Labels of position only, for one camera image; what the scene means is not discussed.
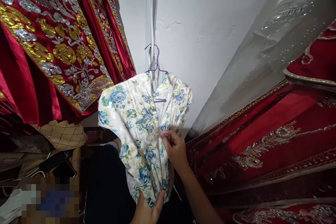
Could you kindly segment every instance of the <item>red embroidered garment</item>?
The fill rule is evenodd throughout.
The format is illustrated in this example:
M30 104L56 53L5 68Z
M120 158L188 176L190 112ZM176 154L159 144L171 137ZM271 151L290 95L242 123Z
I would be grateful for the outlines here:
M286 77L299 84L336 91L336 22L332 23L305 52L284 70Z
M105 22L90 0L0 0L0 89L25 123L78 123L135 75L114 0L94 1Z
M304 86L285 80L187 143L189 164L225 220L265 223L262 212L268 220L274 218L272 223L283 223L270 209L249 210L233 219L232 214L260 205L336 202L332 179L336 94L326 91L333 90L331 82L336 80L336 31L331 27L287 67L309 80L319 79L322 89L305 87L315 86L308 79L300 79ZM311 205L299 205L293 211L307 207L312 210ZM308 220L294 219L298 223Z

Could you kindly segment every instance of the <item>floral dress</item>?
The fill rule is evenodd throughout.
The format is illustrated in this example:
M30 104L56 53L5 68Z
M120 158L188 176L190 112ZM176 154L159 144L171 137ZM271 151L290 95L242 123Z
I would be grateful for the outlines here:
M166 102L154 103L154 100ZM167 73L154 94L149 73L143 73L105 89L99 100L98 124L121 140L119 157L126 167L131 196L138 202L140 191L154 207L161 189L169 201L174 170L161 139L161 131L179 133L192 102L190 87Z

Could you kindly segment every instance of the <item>gold trim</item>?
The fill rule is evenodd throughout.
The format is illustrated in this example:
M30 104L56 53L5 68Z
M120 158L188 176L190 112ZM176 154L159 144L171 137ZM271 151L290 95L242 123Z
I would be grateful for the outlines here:
M5 95L3 94L3 92L0 90L0 99L5 99Z
M227 123L236 119L238 116L243 114L246 110L248 110L249 108L251 108L252 106L257 104L261 100L265 99L267 96L269 96L269 95L273 94L274 92L278 91L279 89L281 89L282 87L284 87L287 84L289 84L288 80L281 81L279 84L275 85L271 90L269 90L267 93L263 94L262 96L259 96L258 98L254 99L250 103L246 104L244 107L242 107L241 109L237 110L236 112L234 112L233 114L228 116L226 119L224 119L222 122L220 122L219 124L217 124L216 126L211 128L207 132L204 132L202 135L200 135L200 136L192 139L191 141L189 141L187 143L187 146L194 145L195 143L200 142L200 141L205 140L206 138L210 137L212 134L214 134L217 131L219 131L220 129L222 129L222 127L224 127Z
M132 59L132 56L131 56L131 52L130 52L130 48L128 47L128 43L127 43L127 40L126 40L125 32L124 32L123 26L121 25L121 22L120 22L120 19L119 19L119 16L118 16L118 12L117 12L117 8L116 8L116 5L114 3L114 0L107 0L107 2L108 2L109 6L111 8L114 21L117 23L117 26L118 26L119 32L121 34L122 40L123 40L124 45L125 45L125 47L127 49L128 57L131 60L131 64L132 64L133 68L135 69L134 64L133 64L133 59Z
M64 97L71 106L73 106L77 112L82 115L88 107L90 107L96 100L97 98L100 96L102 90L96 94L92 93L92 95L90 95L90 103L88 105L85 104L85 106L80 106L80 104L77 102L77 100L72 99L71 97L66 97L63 92L61 91L61 89L59 88L58 85L63 84L65 81L63 79L63 76L61 75L48 75L44 69L41 67L41 65L39 63L41 62L53 62L54 61L54 55L51 54L48 49L43 46L42 44L38 43L37 41L34 42L26 42L26 41L22 41L15 33L14 33L14 29L18 29L18 28L25 28L31 32L34 32L35 29L33 27L31 27L31 21L25 17L19 10L7 5L7 4L2 4L0 3L0 13L2 14L0 16L0 21L1 23L6 27L6 29L8 29L8 31L11 33L11 35L16 39L16 41L21 45L21 47L23 48L23 50L25 51L25 53L34 61L34 63L37 65L37 67L42 71L42 73L54 84L54 87L58 90L58 92L61 94L62 97ZM82 10L80 9L77 13L77 22L80 25L80 28L82 30L84 30L84 28L87 28L88 30L89 27L87 26L87 21L83 15ZM39 22L35 22L35 23L39 23L44 25L43 28L41 27L41 29L46 33L47 32L54 32L54 28L52 26L46 26L44 24L43 19L39 20ZM86 36L86 40L89 43L90 48L92 49L92 51L94 51L94 49L96 49L96 43L92 37L92 35ZM106 81L105 83L105 87L110 87L113 86L114 83L110 82L107 80L107 77L105 75L105 73L103 73L101 76L97 77L96 79L92 80L89 85L96 85L96 82L98 81Z
M112 55L112 59L113 59L115 65L117 66L118 71L120 72L122 79L125 81L126 77L125 77L125 73L123 71L123 67L122 67L120 58L119 58L118 55L116 55L112 52L111 47L113 45L112 45L111 41L109 40L109 38L107 37L107 32L108 32L107 29L111 30L111 26L110 26L110 23L108 21L108 18L107 18L106 15L104 15L103 12L100 11L98 4L94 0L89 0L89 1L91 3L94 14L96 16L96 20L98 21L99 26L103 31L104 39L105 39L106 43L110 46L110 47L108 47L108 50L110 51L110 53ZM104 15L105 20L102 20L99 14Z
M290 78L299 80L299 81L306 81L306 82L313 82L313 83L318 83L318 84L323 84L323 85L331 85L331 86L336 86L336 82L331 81L331 80L323 80L323 79L316 79L316 78L310 78L310 77L304 77L301 75L296 75L294 73L289 72L287 69L283 71L285 76L288 76Z

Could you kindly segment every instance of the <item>gold embroidery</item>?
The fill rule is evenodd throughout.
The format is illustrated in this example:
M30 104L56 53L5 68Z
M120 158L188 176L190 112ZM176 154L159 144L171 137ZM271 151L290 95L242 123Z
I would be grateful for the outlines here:
M110 5L110 8L111 8L111 11L112 11L112 14L113 14L113 17L114 17L114 20L115 22L117 23L117 26L118 26L118 29L119 29L119 32L120 32L120 35L122 37L122 40L124 42L124 45L127 49L127 53L128 53L128 56L129 58L131 59L131 63L133 64L132 62L132 57L131 57L131 53L130 53L130 49L128 47L128 43L127 43L127 40L126 40L126 36L125 36L125 33L124 33L124 30L123 30L123 26L121 25L121 22L119 20L119 16L118 16L118 13L117 13L117 8L114 4L114 0L107 0L109 5Z
M45 34L49 36L54 36L56 34L55 29L48 25L45 19L36 19L36 23L41 25L41 29Z
M77 57L80 57L82 60L85 59L85 56L94 58L91 50L87 46L82 46L82 45L77 47L76 55Z
M6 98L5 95L3 94L3 92L0 90L0 99L4 99Z
M54 56L51 53L48 53L48 49L38 42L34 42L34 43L22 42L21 45L23 49L25 50L25 52L30 57L32 57L32 59L36 63L41 63L41 62L46 62L46 61L52 62L54 60Z
M316 78L310 78L310 77L305 77L301 75L296 75L294 73L289 72L287 69L283 71L283 73L293 79L299 80L299 81L307 81L307 82L312 82L312 83L317 83L317 84L323 84L323 85L331 85L331 86L336 86L336 82L331 81L331 80L324 80L324 79L316 79Z
M64 33L64 30L65 28L58 24L56 27L55 27L55 31L57 32L58 35L60 35L61 37L64 37L65 36L65 33Z
M278 91L279 89L283 88L287 84L289 84L289 81L287 81L287 80L281 81L278 85L274 86L270 91L268 91L267 93L265 93L262 96L258 97L257 99L251 101L250 103L248 103L247 105L245 105L243 108L241 108L238 111L234 112L232 115L230 115L229 117L227 117L225 120L223 120L222 122L220 122L219 124L217 124L216 126L214 126L209 131L207 131L207 132L203 133L202 135L200 135L200 136L192 139L191 141L189 141L186 145L187 146L193 146L193 145L195 145L196 143L198 143L200 141L205 141L207 139L210 139L211 135L213 135L217 131L221 130L227 123L229 123L232 120L236 119L238 116L240 116L243 113L245 113L245 111L247 111L248 109L250 109L251 107L253 107L254 105L256 105L258 102L260 102L261 100L265 99L269 95L275 93L276 91Z
M57 66L57 64L53 63L54 55L48 51L48 49L43 46L42 44L36 42L37 37L34 35L33 32L35 32L35 28L31 25L31 21L25 17L19 10L9 6L12 3L5 3L6 6L3 3L0 3L0 20L3 23L3 25L10 31L12 36L17 40L18 43L20 43L24 49L24 51L28 54L29 57L31 57L34 62L37 64L37 66L43 71L43 73L50 78L50 80L55 84L55 87L59 90L59 92L80 112L83 113L96 99L100 94L101 91L104 88L110 87L111 85L114 85L112 82L108 71L106 67L103 65L103 61L99 60L100 57L99 51L97 49L96 43L93 39L93 37L90 35L90 29L88 28L87 21L79 9L79 5L77 0L68 0L73 11L76 14L77 22L72 21L73 29L69 29L71 23L69 20L65 22L67 25L67 29L64 28L60 23L64 23L62 21L59 21L57 19L63 19L63 16L60 15L56 18L55 16L52 18L50 15L50 18L54 22L58 22L57 26L54 28L51 25L49 25L47 20L45 19L37 19L36 23L40 24L42 31L47 35L48 38L55 38L52 42L56 44L55 48L52 49L52 52L55 54L55 58L59 59L61 62L70 65L71 63L75 62L77 59L77 48L72 49L74 44L82 44L85 45L86 41L89 44L87 48L92 48L94 52L87 52L87 54L91 55L91 59L89 62L85 62L85 65L72 66L69 69L65 69L65 75L68 75L67 78L72 79L76 84L78 82L78 79L83 79L79 82L79 85L81 87L81 93L79 95L74 95L74 87L71 84L66 84L65 80L63 78L62 69ZM27 8L34 8L34 13L42 14L45 12L41 12L41 10L37 6L32 7L23 7L20 5L23 9L26 11ZM63 42L63 38L66 36L65 32L67 32L70 36L70 38L66 38L67 43L70 45L71 40L73 39L74 43L72 43L71 47L68 47L66 44L59 44L60 42ZM82 36L83 40L79 40L77 36ZM88 69L88 66L98 66L97 62L93 60L93 58L97 58L98 62L102 62L99 68L91 68ZM103 75L99 76L98 78L94 79L94 74L98 74L98 72L101 71Z
M61 60L64 64L71 65L76 61L75 52L66 44L58 44L52 51L55 58Z
M65 80L63 79L62 75L50 75L50 80L55 85L62 85L65 83Z
M104 64L103 58L101 56L98 57L98 62L101 65Z
M95 11L96 19L97 19L97 21L100 25L100 28L103 31L103 35L104 35L105 41L108 44L108 48L110 50L112 58L113 58L114 62L116 63L116 65L118 66L118 69L121 73L122 78L125 80L126 77L125 77L125 74L123 72L123 67L122 67L120 58L119 58L118 55L115 54L117 49L116 49L116 46L115 46L115 42L114 42L114 39L113 39L113 35L112 35L112 32L111 32L109 21L108 21L107 17L105 17L105 14L100 11L99 5L94 0L90 0L90 2L91 2L92 8Z
M267 152L269 148L274 148L277 145L289 143L289 140L297 136L301 131L300 128L294 129L293 125L295 123L296 121L293 121L272 131L269 135L264 136L262 139L240 152L237 156L233 157L233 160L244 169L261 168L263 162L261 162L259 158L262 153Z

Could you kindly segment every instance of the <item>black phone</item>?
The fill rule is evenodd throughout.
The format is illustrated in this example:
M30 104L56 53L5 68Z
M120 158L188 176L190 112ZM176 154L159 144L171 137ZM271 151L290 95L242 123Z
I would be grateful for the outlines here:
M69 160L64 160L53 171L53 175L59 178L60 184L69 184L69 178L76 176L76 171Z

